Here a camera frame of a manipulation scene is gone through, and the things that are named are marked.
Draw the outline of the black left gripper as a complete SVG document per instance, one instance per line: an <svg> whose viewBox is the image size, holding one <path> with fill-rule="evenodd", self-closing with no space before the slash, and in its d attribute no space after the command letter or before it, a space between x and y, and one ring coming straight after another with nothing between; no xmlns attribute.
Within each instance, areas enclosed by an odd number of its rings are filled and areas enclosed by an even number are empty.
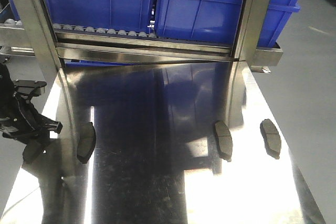
<svg viewBox="0 0 336 224"><path fill-rule="evenodd" d="M8 68L1 64L1 132L3 137L28 140L43 147L51 144L50 133L60 134L63 125L38 113L32 97L41 95L44 81L12 81Z"/></svg>

